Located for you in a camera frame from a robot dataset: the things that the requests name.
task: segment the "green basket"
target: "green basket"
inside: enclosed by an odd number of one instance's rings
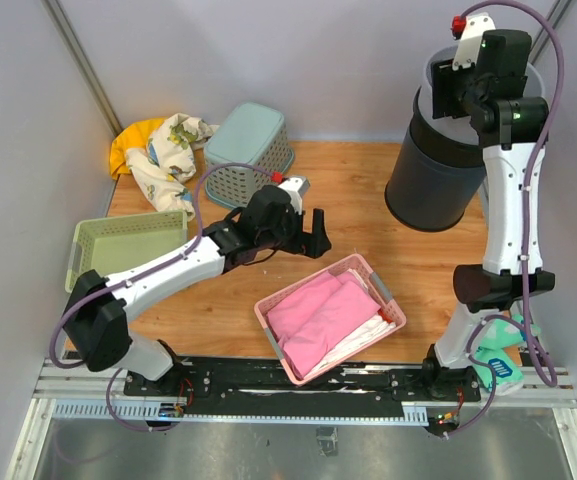
[[[97,218],[77,224],[68,260],[66,291],[79,275],[123,272],[181,247],[188,241],[185,211]]]

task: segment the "red connector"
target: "red connector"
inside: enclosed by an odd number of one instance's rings
[[[456,15],[452,19],[452,36],[455,37],[455,40],[459,40],[461,35],[464,33],[466,29],[466,19],[461,18],[460,15]]]
[[[280,172],[274,172],[270,176],[270,180],[274,183],[281,183],[284,181],[284,176]]]

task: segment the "wooden surface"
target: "wooden surface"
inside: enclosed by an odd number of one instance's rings
[[[452,272],[456,265],[480,263],[486,226],[478,197],[457,226],[421,233],[400,224],[384,203],[384,188],[397,158],[397,144],[293,144],[290,173],[305,175],[311,188],[304,202],[326,213],[333,248],[318,260],[278,253],[263,264],[241,267],[179,292],[148,310],[131,328],[161,338],[177,352],[195,355],[273,357],[254,304],[341,258],[362,254],[390,288],[407,317],[406,326],[356,360],[420,362],[443,333],[456,305]],[[197,165],[203,170],[202,152]],[[194,187],[198,175],[189,182]],[[202,192],[204,225],[227,210]],[[109,215],[154,211],[132,176],[119,179]],[[196,231],[190,224],[189,238]]]

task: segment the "laundry basket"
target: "laundry basket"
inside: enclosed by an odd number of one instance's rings
[[[204,148],[206,169],[238,162],[285,173],[294,158],[284,116],[256,103],[239,105]],[[245,207],[252,194],[269,183],[268,176],[249,168],[222,168],[208,177],[206,194],[222,207]]]
[[[96,218],[77,224],[70,250],[66,291],[95,269],[102,277],[138,267],[181,247],[188,240],[183,210]]]
[[[370,293],[370,296],[381,307],[380,313],[382,314],[382,316],[386,321],[390,322],[391,328],[386,330],[383,334],[376,336],[374,339],[371,339],[371,341],[368,344],[363,345],[360,349],[349,353],[346,357],[336,361],[335,363],[331,363],[326,367],[317,370],[314,373],[311,372],[307,374],[305,377],[300,378],[297,372],[294,371],[294,369],[292,368],[292,365],[290,364],[290,362],[284,355],[284,352],[282,351],[281,347],[277,343],[275,334],[273,333],[271,326],[268,324],[268,315],[267,315],[268,311],[276,307],[279,302],[281,302],[284,298],[293,293],[299,287],[310,282],[311,280],[321,275],[322,273],[327,271],[331,275],[337,276],[349,269],[355,270],[362,278],[364,283],[368,286],[368,292]],[[337,263],[334,263],[329,267],[324,268],[323,270],[320,270],[317,273],[314,273],[309,277],[304,278],[303,280],[294,283],[289,287],[284,288],[283,290],[275,293],[274,295],[271,295],[269,297],[264,298],[263,300],[260,300],[255,305],[255,314],[257,315],[257,318],[259,319],[262,328],[264,329],[266,335],[268,336],[268,340],[270,340],[270,344],[275,350],[275,353],[277,354],[277,357],[279,358],[281,365],[284,367],[284,370],[286,371],[288,378],[295,385],[303,385],[305,383],[308,383],[314,378],[317,378],[318,376],[322,375],[328,370],[346,361],[353,355],[356,355],[360,351],[365,350],[369,346],[384,339],[388,335],[393,334],[406,324],[406,316],[401,311],[401,308],[399,308],[399,305],[397,305],[397,302],[395,302],[395,299],[392,296],[392,293],[390,293],[390,290],[388,290],[388,288],[383,283],[379,275],[377,275],[377,272],[375,272],[372,268],[370,268],[368,262],[366,262],[364,257],[359,254],[350,255],[344,258],[343,260],[340,260]]]

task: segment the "pink towel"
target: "pink towel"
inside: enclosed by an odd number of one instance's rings
[[[354,282],[345,283],[283,345],[301,378],[341,340],[379,311],[379,305]]]
[[[323,272],[284,298],[268,312],[268,323],[272,327],[279,346],[292,337],[321,307],[330,296],[346,282],[359,285],[359,280],[350,272],[338,277]]]

